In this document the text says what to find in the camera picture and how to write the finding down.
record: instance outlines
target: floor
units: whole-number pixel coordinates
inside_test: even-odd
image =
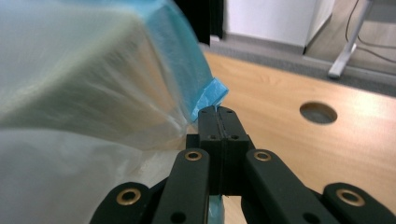
[[[311,41],[305,56],[313,59],[333,62],[339,52],[347,43],[347,37],[351,37],[352,29],[355,27],[359,12],[364,1],[360,0],[338,0],[335,1],[332,11],[332,19],[313,41]],[[376,21],[373,15],[382,5],[373,5],[374,12],[369,15],[361,27],[357,49],[352,54],[348,64],[381,73],[396,76],[396,23]]]
[[[396,63],[389,63],[356,50],[340,79],[330,79],[327,74],[339,51],[346,43],[347,19],[355,0],[335,0],[330,21],[304,49],[246,36],[229,35],[218,41],[211,41],[210,47],[202,45],[208,52],[229,56],[252,63],[271,66],[302,76],[318,78],[335,84],[346,85],[365,91],[396,97]],[[395,24],[390,29],[378,22],[367,21],[361,32],[361,39],[381,45],[391,45],[396,36]],[[396,60],[395,49],[376,49],[386,57]]]

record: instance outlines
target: table leg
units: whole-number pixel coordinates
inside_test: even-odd
[[[363,26],[364,19],[366,18],[370,8],[373,4],[374,0],[364,0],[363,9],[361,10],[361,14],[359,15],[358,24],[353,30],[352,37],[350,37],[349,41],[344,46],[343,51],[338,55],[335,62],[332,64],[332,68],[329,71],[328,76],[332,78],[339,78],[343,73],[345,67],[347,66],[347,62],[349,61],[350,56],[356,48],[355,41],[358,38],[359,31]]]

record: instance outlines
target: round hole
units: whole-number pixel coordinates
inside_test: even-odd
[[[186,153],[185,158],[188,161],[198,161],[202,158],[202,154],[197,151],[190,151]]]
[[[126,192],[122,195],[122,199],[125,201],[129,201],[134,199],[136,197],[136,194],[134,192]]]
[[[120,205],[131,205],[139,201],[140,197],[139,189],[125,189],[117,195],[117,203]]]
[[[186,215],[184,215],[184,213],[181,212],[175,212],[171,216],[171,221],[172,223],[183,223],[186,221]]]
[[[329,124],[337,120],[337,113],[328,105],[319,102],[308,102],[300,107],[300,113],[309,121],[318,124]]]
[[[255,152],[254,157],[259,161],[270,161],[271,160],[271,155],[266,152],[263,152],[263,151]]]
[[[319,224],[320,223],[320,219],[311,213],[304,213],[303,218],[305,219],[306,222],[311,223],[311,224]]]
[[[341,199],[341,201],[343,201],[344,203],[357,207],[365,205],[364,199],[352,190],[338,189],[335,193],[337,197]]]

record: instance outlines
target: wooden table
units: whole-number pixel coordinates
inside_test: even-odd
[[[285,71],[205,54],[230,89],[223,106],[240,118],[256,148],[274,151],[309,188],[335,182],[364,189],[396,213],[396,99]],[[306,102],[337,113],[331,124],[300,114]],[[240,198],[224,197],[225,223],[244,223]]]

